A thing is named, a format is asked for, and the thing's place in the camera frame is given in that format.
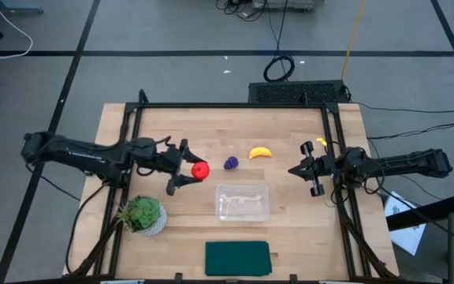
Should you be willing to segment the clear plastic tupperware container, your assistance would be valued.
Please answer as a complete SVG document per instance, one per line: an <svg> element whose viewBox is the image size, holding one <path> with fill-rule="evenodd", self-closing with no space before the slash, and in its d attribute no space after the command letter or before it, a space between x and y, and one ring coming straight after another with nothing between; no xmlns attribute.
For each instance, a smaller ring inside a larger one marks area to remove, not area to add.
<svg viewBox="0 0 454 284"><path fill-rule="evenodd" d="M266 185L227 185L216 188L216 217L226 222L265 222L270 217Z"/></svg>

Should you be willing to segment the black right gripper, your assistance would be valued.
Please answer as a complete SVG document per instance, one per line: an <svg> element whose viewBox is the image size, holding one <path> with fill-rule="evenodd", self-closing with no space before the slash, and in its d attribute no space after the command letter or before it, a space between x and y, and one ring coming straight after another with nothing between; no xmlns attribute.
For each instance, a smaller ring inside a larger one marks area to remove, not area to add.
<svg viewBox="0 0 454 284"><path fill-rule="evenodd" d="M318 178L330 176L333 173L335 170L334 158L331 155L323 155L315 158L312 155L314 147L310 141L304 142L300 146L300 150L305 155L305 158L297 166L289 169L288 172L305 181L311 181L312 186L310 192L313 197L324 195L324 187Z"/></svg>

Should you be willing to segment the black aluminium table frame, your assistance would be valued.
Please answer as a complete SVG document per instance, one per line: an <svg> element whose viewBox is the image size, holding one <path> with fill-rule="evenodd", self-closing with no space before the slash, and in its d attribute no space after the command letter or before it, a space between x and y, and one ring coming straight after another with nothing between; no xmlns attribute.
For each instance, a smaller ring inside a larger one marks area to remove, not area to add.
<svg viewBox="0 0 454 284"><path fill-rule="evenodd" d="M210 241L266 241L270 248L272 280L346 280L350 275L373 275L354 238L341 227L334 205L333 183L323 179L325 194L313 197L310 184L288 170L299 163L300 145L330 133L335 141L368 148L363 118L356 104L341 104L323 124L318 108L255 106L238 103L192 104L181 108L148 107L142 113L140 135L174 143L187 139L194 154L205 159L210 176L202 183L178 189L165 187L168 176L133 175L128 196L153 196L168 215L164 230L152 237L132 233L123 226L109 239L101 271L118 278L184 280L205 278L205 245ZM265 147L271 157L248 158L252 148ZM239 160L225 170L230 156ZM265 222L226 222L215 214L219 184L259 185L269 189L270 217Z"/></svg>

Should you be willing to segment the succulent in white patterned pot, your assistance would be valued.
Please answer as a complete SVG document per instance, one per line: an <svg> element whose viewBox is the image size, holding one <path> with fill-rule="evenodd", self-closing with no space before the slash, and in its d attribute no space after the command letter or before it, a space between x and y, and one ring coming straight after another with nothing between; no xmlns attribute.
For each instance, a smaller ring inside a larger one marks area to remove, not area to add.
<svg viewBox="0 0 454 284"><path fill-rule="evenodd" d="M118 222L132 233L143 236L160 234L166 227L168 215L162 203L149 196L136 196L117 212Z"/></svg>

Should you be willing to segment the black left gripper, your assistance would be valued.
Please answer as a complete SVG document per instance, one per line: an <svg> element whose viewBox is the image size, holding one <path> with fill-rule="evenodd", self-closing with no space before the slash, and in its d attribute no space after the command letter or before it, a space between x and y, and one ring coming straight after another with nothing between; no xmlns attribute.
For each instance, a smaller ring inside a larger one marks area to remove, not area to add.
<svg viewBox="0 0 454 284"><path fill-rule="evenodd" d="M203 159L190 152L190 149L187 148L187 139L182 139L178 146L171 144L170 140L171 136L168 136L156 142L156 144L164 143L167 150L157 153L156 162L151 169L170 175L166 193L169 196L173 196L178 188L203 181L200 178L184 176L181 173L180 169L183 160L187 163L199 163L203 162Z"/></svg>

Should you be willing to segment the red toy apple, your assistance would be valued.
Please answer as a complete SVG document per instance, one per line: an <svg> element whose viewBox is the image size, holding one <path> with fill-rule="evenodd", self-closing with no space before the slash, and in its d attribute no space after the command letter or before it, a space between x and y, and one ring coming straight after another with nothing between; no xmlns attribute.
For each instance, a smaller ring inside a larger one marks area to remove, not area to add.
<svg viewBox="0 0 454 284"><path fill-rule="evenodd" d="M210 174L210 166L207 162L194 163L191 169L191 173L194 178L204 180Z"/></svg>

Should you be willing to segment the black computer case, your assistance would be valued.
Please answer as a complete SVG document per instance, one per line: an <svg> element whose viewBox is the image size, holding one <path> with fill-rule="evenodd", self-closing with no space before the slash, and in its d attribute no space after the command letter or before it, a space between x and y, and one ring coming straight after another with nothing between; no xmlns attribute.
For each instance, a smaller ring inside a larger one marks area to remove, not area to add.
<svg viewBox="0 0 454 284"><path fill-rule="evenodd" d="M250 83L249 103L349 103L351 93L342 80Z"/></svg>

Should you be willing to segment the yellow toy banana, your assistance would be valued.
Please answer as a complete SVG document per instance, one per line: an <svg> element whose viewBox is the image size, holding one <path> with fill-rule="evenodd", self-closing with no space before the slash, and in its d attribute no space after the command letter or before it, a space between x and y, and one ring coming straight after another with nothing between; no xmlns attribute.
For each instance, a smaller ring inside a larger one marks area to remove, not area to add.
<svg viewBox="0 0 454 284"><path fill-rule="evenodd" d="M256 147L249 151L248 158L253 159L257 157L271 157L273 154L269 148Z"/></svg>

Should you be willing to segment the dark green cloth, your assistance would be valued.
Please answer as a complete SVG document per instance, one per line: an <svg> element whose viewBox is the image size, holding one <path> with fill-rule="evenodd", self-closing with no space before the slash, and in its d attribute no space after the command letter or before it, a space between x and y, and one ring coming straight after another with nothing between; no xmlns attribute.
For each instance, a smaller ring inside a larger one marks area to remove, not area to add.
<svg viewBox="0 0 454 284"><path fill-rule="evenodd" d="M272 272L266 241L210 241L205 245L207 276L261 277Z"/></svg>

